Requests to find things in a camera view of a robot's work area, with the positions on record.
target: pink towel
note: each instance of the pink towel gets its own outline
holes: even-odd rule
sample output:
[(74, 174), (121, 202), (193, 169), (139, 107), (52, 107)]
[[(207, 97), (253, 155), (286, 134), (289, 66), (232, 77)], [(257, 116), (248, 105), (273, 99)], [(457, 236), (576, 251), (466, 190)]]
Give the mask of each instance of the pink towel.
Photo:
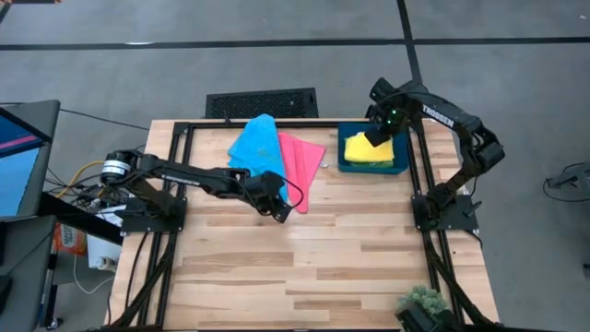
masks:
[[(287, 179), (303, 192), (303, 200), (295, 209), (299, 213), (306, 213), (309, 208), (310, 186), (324, 156), (325, 148), (285, 133), (278, 133), (278, 142)], [(291, 204), (297, 204), (301, 199), (299, 190), (288, 184), (287, 191)]]

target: floor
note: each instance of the floor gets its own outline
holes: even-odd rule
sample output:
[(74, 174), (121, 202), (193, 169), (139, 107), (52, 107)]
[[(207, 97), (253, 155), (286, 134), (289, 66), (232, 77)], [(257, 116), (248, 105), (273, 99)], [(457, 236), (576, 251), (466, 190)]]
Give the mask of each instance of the floor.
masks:
[[(585, 0), (407, 1), (419, 72), (432, 92), (481, 117), (507, 157), (478, 181), (484, 255), (507, 326), (585, 331), (590, 325), (590, 203), (543, 195), (543, 181), (587, 160), (590, 40), (491, 44), (482, 38), (590, 36)], [(322, 117), (359, 117), (378, 77), (399, 85), (410, 70), (394, 0), (76, 0), (11, 6), (0, 25), (0, 101), (58, 99), (68, 110), (135, 125), (199, 118), (209, 93), (315, 87)], [(458, 44), (432, 39), (476, 39)], [(371, 39), (373, 45), (182, 48), (172, 42)], [(377, 41), (390, 40), (386, 45)], [(159, 49), (114, 50), (123, 42)], [(91, 49), (88, 44), (102, 43)], [(38, 44), (86, 44), (43, 50)], [(69, 177), (147, 132), (60, 114), (51, 168)], [(574, 197), (574, 190), (553, 193)], [(88, 275), (88, 285), (104, 276)], [(99, 326), (108, 286), (58, 293), (60, 331)]]

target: blue tray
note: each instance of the blue tray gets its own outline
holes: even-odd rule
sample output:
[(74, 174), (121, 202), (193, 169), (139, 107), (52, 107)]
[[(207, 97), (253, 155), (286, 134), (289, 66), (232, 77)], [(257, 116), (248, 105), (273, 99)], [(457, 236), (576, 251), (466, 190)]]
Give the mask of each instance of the blue tray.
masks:
[(355, 136), (358, 132), (366, 132), (374, 128), (376, 124), (367, 123), (340, 123), (338, 124), (338, 169), (341, 172), (365, 172), (378, 174), (399, 174), (407, 169), (407, 134), (402, 133), (394, 137), (394, 166), (358, 167), (350, 165), (344, 160), (344, 147), (346, 139)]

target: sponge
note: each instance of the sponge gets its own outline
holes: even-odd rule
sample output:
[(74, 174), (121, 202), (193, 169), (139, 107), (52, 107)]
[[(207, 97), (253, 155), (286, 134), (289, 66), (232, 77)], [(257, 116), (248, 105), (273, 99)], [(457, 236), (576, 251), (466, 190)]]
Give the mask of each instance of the sponge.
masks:
[(388, 139), (374, 147), (364, 133), (347, 138), (344, 149), (344, 160), (352, 162), (383, 162), (394, 159), (393, 139)]

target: wooden table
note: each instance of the wooden table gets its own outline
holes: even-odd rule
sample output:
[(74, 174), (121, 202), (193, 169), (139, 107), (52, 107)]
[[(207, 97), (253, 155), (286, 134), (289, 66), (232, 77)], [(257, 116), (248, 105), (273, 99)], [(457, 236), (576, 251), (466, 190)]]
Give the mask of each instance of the wooden table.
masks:
[[(168, 158), (173, 124), (152, 122), (146, 153)], [(436, 181), (445, 181), (459, 167), (452, 134), (431, 121), (424, 125)], [(227, 150), (241, 131), (197, 129), (190, 164), (227, 167)], [(415, 285), (429, 284), (409, 203), (409, 172), (339, 172), (335, 128), (280, 131), (327, 148), (324, 162), (329, 167), (320, 168), (313, 180), (309, 213), (293, 211), (281, 225), (240, 201), (188, 188), (188, 215), (176, 248), (164, 327), (400, 327), (394, 316), (398, 297)], [(427, 188), (413, 139), (421, 185)], [(447, 234), (458, 282), (484, 315), (497, 320), (478, 242), (462, 231)], [(112, 288), (113, 318), (123, 311), (141, 237), (133, 234), (124, 240)], [(132, 297), (144, 281), (150, 242), (151, 236), (139, 257)], [(154, 321), (158, 295), (159, 286), (152, 294), (148, 322)]]

